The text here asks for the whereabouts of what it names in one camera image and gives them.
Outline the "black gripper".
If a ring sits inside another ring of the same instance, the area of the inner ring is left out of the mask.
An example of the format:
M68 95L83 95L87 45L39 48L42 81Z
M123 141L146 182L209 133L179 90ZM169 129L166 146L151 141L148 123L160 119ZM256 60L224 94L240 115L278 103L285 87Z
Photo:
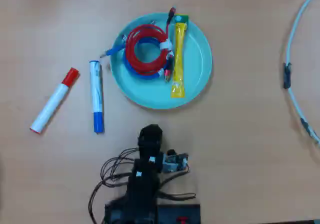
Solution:
M139 159L136 160L137 172L142 173L151 169L159 174L163 171L162 140L163 130L158 124L147 125L140 130L138 137Z

